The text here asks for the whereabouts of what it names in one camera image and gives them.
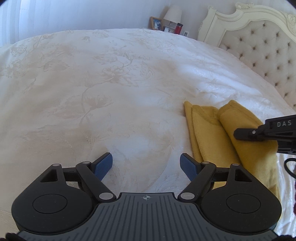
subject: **tufted headboard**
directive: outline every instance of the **tufted headboard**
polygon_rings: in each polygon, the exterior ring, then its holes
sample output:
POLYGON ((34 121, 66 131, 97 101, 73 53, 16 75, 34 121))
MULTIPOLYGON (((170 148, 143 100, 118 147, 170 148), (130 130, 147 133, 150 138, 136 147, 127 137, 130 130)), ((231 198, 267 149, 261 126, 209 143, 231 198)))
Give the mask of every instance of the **tufted headboard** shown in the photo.
POLYGON ((236 9, 225 15, 209 7, 197 40, 232 53, 296 110, 296 16, 262 5, 236 9))

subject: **picture frame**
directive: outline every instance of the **picture frame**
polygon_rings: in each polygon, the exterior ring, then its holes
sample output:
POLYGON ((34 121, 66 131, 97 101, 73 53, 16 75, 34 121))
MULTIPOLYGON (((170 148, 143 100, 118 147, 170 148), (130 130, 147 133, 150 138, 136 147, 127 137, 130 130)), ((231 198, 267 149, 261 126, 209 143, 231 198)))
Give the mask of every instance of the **picture frame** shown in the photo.
POLYGON ((167 33, 172 33, 172 34, 175 32, 173 28, 169 28, 169 27, 165 27, 163 31, 167 33))
POLYGON ((161 18, 150 17, 150 25, 152 30, 163 30, 163 20, 161 18))
POLYGON ((187 37, 187 36, 188 36, 188 34, 189 34, 189 32, 188 32, 188 31, 184 31, 184 33, 183 33, 183 36, 187 37))

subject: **yellow towel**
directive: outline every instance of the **yellow towel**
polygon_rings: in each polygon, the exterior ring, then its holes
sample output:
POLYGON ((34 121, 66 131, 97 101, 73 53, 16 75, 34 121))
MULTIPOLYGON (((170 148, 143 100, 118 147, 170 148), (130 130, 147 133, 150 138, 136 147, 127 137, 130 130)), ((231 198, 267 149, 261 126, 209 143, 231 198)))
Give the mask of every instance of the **yellow towel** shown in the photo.
MULTIPOLYGON (((212 106, 184 103, 194 159, 210 161, 218 167, 239 163, 239 157, 223 126, 217 119, 218 109, 212 106)), ((225 185, 215 183, 214 188, 225 185)))
POLYGON ((184 103, 194 158, 210 161, 218 167, 241 163, 276 197, 277 141, 238 141, 233 132, 237 128, 257 128, 262 122, 249 110, 231 100, 220 110, 184 103))

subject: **red bottle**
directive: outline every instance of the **red bottle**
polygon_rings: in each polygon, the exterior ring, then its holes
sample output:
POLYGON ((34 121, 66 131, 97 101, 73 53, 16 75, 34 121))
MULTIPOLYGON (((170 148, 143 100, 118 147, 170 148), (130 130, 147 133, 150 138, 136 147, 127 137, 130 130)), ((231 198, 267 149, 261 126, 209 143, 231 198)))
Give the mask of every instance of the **red bottle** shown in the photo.
POLYGON ((175 29, 175 34, 180 34, 182 30, 183 24, 178 23, 175 29))

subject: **bed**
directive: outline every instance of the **bed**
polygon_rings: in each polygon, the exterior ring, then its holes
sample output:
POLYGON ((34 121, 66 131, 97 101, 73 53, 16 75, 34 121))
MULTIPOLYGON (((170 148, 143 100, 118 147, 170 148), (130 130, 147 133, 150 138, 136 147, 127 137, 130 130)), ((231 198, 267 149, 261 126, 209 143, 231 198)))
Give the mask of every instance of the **bed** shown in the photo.
MULTIPOLYGON (((198 40, 219 47, 234 55, 252 71, 270 83, 296 110, 296 16, 273 8, 236 3, 231 15, 217 12, 209 6, 202 22, 198 40)), ((279 163, 286 156, 279 155, 279 163)), ((294 181, 281 186, 283 210, 293 212, 294 181)), ((287 232, 295 226, 295 217, 286 218, 278 231, 287 232)))
MULTIPOLYGON (((231 53, 161 31, 45 34, 0 48, 0 63, 0 236, 17 231, 13 200, 52 163, 72 167, 110 152, 103 182, 116 195, 177 195, 189 183, 179 157, 192 155, 184 101, 219 108, 234 99, 262 121, 295 114, 231 53)), ((295 236, 285 158, 276 232, 295 236)))

